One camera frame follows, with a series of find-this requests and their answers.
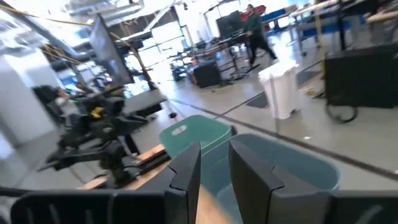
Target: white bin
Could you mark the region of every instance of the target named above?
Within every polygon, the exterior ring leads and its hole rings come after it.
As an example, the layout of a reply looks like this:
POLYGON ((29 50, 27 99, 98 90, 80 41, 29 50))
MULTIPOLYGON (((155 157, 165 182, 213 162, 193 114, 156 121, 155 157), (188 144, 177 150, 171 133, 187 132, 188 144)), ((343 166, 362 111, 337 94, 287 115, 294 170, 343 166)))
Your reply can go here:
POLYGON ((287 119, 298 109, 296 66, 295 60, 285 60, 259 72, 260 83, 266 91, 274 118, 287 119))

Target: ceiling pipe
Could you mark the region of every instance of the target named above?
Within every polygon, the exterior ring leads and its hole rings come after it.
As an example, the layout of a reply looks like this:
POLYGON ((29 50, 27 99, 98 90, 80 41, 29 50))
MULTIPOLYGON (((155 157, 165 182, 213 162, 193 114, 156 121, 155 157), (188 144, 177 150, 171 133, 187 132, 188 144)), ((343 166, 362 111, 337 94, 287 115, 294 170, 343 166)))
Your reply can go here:
MULTIPOLYGON (((14 9, 12 6, 10 6, 8 3, 6 3, 4 0, 0 0, 0 5, 14 9)), ((69 46, 65 41, 60 40, 56 38, 54 35, 50 33, 49 30, 44 28, 42 25, 40 25, 38 22, 34 21, 33 19, 20 14, 16 13, 14 11, 7 11, 5 10, 4 12, 8 13, 10 16, 19 19, 21 22, 35 30, 38 34, 49 40, 54 46, 64 50, 66 53, 68 53, 71 57, 77 57, 80 56, 76 50, 74 50, 71 46, 69 46)))
POLYGON ((123 7, 123 9, 118 8, 119 10, 113 12, 101 12, 102 17, 104 18, 105 22, 111 22, 116 19, 120 19, 126 16, 130 16, 132 14, 137 13, 141 10, 140 5, 128 6, 123 7))
POLYGON ((156 14, 155 18, 148 24, 143 32, 150 32, 150 30, 156 25, 156 23, 159 22, 160 18, 162 18, 176 2, 177 0, 172 0, 172 2, 167 7, 165 7, 158 14, 156 14))
POLYGON ((103 11, 94 10, 94 11, 89 12, 88 15, 94 16, 97 13, 101 13, 102 16, 106 16, 108 14, 117 14, 118 12, 128 10, 129 8, 138 8, 138 6, 139 6, 139 8, 141 8, 141 6, 139 4, 133 3, 133 4, 129 4, 127 6, 115 7, 114 9, 108 9, 108 10, 103 10, 103 11))
POLYGON ((104 5, 108 5, 108 2, 103 1, 103 2, 99 2, 96 4, 89 5, 89 6, 82 6, 82 7, 79 7, 77 9, 74 9, 71 12, 69 12, 69 16, 78 16, 79 14, 85 14, 85 13, 89 14, 93 10, 93 8, 104 6, 104 5))

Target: window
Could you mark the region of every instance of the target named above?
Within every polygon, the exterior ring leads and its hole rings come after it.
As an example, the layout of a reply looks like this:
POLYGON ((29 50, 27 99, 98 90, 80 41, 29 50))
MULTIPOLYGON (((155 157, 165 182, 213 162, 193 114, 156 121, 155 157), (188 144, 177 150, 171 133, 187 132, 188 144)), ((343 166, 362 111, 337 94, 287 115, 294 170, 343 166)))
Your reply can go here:
POLYGON ((151 37, 149 39, 143 40, 142 44, 144 45, 144 49, 148 49, 148 48, 151 48, 151 47, 155 46, 156 45, 156 41, 155 41, 154 38, 151 37))
POLYGON ((128 68, 136 69, 136 70, 142 70, 141 65, 138 62, 138 59, 134 55, 128 55, 126 58, 126 65, 128 68))
POLYGON ((162 44, 168 40, 182 36, 182 33, 178 22, 169 22, 153 29, 152 35, 158 44, 162 44))
POLYGON ((149 49, 140 51, 139 55, 141 56, 142 62, 146 67, 161 62, 164 59, 157 47, 151 47, 149 49))
POLYGON ((209 11, 206 13, 208 25, 210 28, 211 35, 213 37, 219 37, 220 36, 220 30, 218 29, 217 25, 217 19, 219 19, 221 16, 218 13, 217 8, 213 9, 212 11, 209 11))
POLYGON ((163 44, 159 45, 159 48, 161 51, 163 51, 163 55, 165 58, 168 58, 170 56, 177 55, 179 52, 183 52, 183 44, 182 40, 184 40, 183 37, 167 41, 163 44))
POLYGON ((188 32, 189 32, 188 31, 188 27, 185 26, 185 27, 182 28, 182 34, 185 37, 185 42, 183 40, 182 45, 183 45, 183 48, 185 48, 185 49, 191 47, 192 44, 193 44, 193 43, 191 43, 192 37, 190 39, 188 32))
POLYGON ((180 20, 181 26, 187 25, 187 22, 189 20, 187 10, 184 9, 184 5, 176 5, 175 6, 175 11, 177 12, 178 18, 180 20))

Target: yellow part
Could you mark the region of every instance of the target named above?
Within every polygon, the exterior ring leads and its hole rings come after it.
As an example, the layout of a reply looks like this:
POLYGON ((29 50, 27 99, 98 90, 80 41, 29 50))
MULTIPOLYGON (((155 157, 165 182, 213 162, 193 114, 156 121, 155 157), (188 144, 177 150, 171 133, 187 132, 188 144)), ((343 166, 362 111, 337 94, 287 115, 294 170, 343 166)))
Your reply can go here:
POLYGON ((101 118, 100 113, 101 113, 101 111, 103 111, 103 110, 104 110, 104 108, 96 107, 95 109, 93 109, 93 110, 91 111, 91 115, 92 115, 94 118, 101 118))
POLYGON ((306 95, 310 95, 310 96, 317 94, 317 92, 313 88, 308 88, 308 89, 304 90, 304 92, 306 95))

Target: teal bin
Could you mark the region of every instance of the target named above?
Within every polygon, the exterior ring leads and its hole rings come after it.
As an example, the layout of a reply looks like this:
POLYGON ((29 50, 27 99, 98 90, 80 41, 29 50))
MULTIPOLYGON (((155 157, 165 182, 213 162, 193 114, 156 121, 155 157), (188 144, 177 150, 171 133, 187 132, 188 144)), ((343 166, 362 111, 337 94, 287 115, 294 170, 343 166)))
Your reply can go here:
POLYGON ((174 158, 193 142, 200 141, 201 153, 228 140, 232 127, 202 115, 189 116, 163 130, 159 135, 167 154, 174 158))
MULTIPOLYGON (((340 178, 338 169, 317 156, 254 134, 239 134, 231 139, 241 142, 257 153, 260 158, 289 171, 320 190, 338 188, 340 178)), ((229 175, 228 153, 229 141, 225 141, 202 154, 201 184, 236 223, 242 223, 229 175)))

